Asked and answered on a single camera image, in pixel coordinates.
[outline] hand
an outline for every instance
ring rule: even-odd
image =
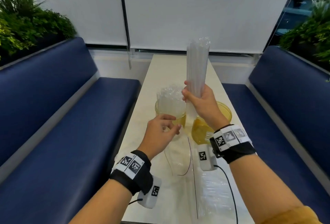
[[[187,100],[190,101],[194,105],[196,112],[213,130],[216,131],[229,124],[229,121],[221,113],[218,107],[213,90],[208,85],[204,85],[201,98],[198,98],[190,93],[187,90],[187,87],[183,89],[182,94],[184,96],[183,100],[185,102]]]
[[[138,150],[145,153],[149,160],[164,151],[174,136],[179,134],[181,124],[174,126],[172,123],[174,120],[176,120],[175,116],[160,114],[148,122],[145,136]]]

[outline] white roller blind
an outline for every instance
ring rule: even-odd
[[[131,47],[185,50],[209,36],[211,51],[261,53],[287,0],[125,0]]]
[[[121,0],[47,0],[43,7],[71,19],[86,43],[127,45]]]

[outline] bundle of straws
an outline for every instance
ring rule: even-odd
[[[187,89],[201,97],[205,84],[210,41],[207,37],[191,41],[187,47]]]
[[[185,102],[182,100],[182,87],[171,85],[162,88],[157,93],[158,111],[162,114],[170,114],[175,117],[181,117],[186,110]]]

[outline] planter box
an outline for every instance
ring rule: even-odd
[[[330,63],[328,61],[320,62],[317,57],[314,56],[316,54],[316,47],[314,45],[308,43],[298,43],[297,41],[292,44],[289,50],[296,55],[299,55],[300,57],[314,63],[320,68],[330,72]]]
[[[42,38],[37,40],[35,46],[30,47],[29,49],[23,49],[21,51],[17,51],[14,55],[9,55],[6,51],[0,48],[0,67],[4,66],[8,63],[21,59],[25,56],[31,55],[37,51],[40,51],[44,48],[52,46],[56,43],[65,40],[65,37],[62,34],[47,34]]]

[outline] bench backrest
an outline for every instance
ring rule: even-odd
[[[268,47],[250,82],[330,176],[329,75],[279,47]]]
[[[0,165],[96,71],[82,38],[0,70]]]

